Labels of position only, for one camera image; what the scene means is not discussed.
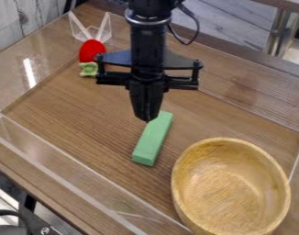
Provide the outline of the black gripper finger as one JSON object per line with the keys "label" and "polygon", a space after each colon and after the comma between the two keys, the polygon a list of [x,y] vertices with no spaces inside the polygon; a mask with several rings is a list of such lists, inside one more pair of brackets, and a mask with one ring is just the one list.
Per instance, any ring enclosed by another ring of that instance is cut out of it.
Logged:
{"label": "black gripper finger", "polygon": [[151,121],[158,117],[162,100],[165,96],[165,82],[157,81],[149,85],[147,90],[147,120]]}
{"label": "black gripper finger", "polygon": [[146,86],[138,81],[131,81],[129,89],[135,116],[146,121]]}

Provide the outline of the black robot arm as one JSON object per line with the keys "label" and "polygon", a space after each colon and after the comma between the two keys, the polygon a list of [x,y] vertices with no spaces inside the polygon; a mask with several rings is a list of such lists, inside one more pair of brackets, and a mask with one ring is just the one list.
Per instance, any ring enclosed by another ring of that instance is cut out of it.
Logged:
{"label": "black robot arm", "polygon": [[185,1],[127,0],[131,48],[95,56],[98,83],[127,88],[134,114],[146,122],[158,118],[170,90],[199,88],[202,62],[173,53],[166,45],[166,35],[174,33],[173,10],[194,15]]}

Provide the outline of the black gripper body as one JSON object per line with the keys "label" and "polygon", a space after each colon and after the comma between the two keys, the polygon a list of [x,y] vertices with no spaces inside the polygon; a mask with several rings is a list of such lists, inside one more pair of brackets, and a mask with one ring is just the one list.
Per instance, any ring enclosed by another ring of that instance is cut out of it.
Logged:
{"label": "black gripper body", "polygon": [[170,89],[199,87],[199,73],[203,67],[199,60],[193,60],[169,50],[166,34],[169,23],[155,25],[131,25],[131,48],[117,52],[101,53],[98,63],[98,84],[123,85],[130,83],[162,86]]}

